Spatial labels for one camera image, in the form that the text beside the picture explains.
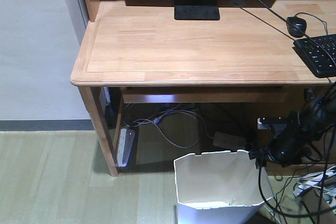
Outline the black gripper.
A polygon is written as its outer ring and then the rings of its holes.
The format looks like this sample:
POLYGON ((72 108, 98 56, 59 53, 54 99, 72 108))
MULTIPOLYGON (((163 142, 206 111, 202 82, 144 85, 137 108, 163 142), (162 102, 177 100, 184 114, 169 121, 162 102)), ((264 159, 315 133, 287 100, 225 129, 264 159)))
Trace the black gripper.
MULTIPOLYGON (((283 129, 271 129, 274 136, 266 148, 268 160, 283 167, 301 164, 302 157, 307 155, 304 146, 311 141, 309 135, 301 128, 298 112, 291 112, 287 119, 287 125, 283 129)), ((248 156, 250 160, 262 160, 265 158, 265 150, 263 148, 250 150, 248 156)))

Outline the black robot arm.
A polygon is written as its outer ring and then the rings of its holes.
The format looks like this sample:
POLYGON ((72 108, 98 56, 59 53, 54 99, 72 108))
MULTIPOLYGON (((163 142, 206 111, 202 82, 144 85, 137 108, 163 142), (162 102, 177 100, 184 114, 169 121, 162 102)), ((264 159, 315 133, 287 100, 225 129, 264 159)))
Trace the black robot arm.
POLYGON ((308 158, 311 150, 306 147, 318 141, 335 126, 335 83, 321 96, 311 96, 300 111, 291 111, 287 117, 261 117, 258 129, 271 130, 273 136, 268 144, 249 151, 256 167, 272 162, 282 167, 299 165, 308 158))

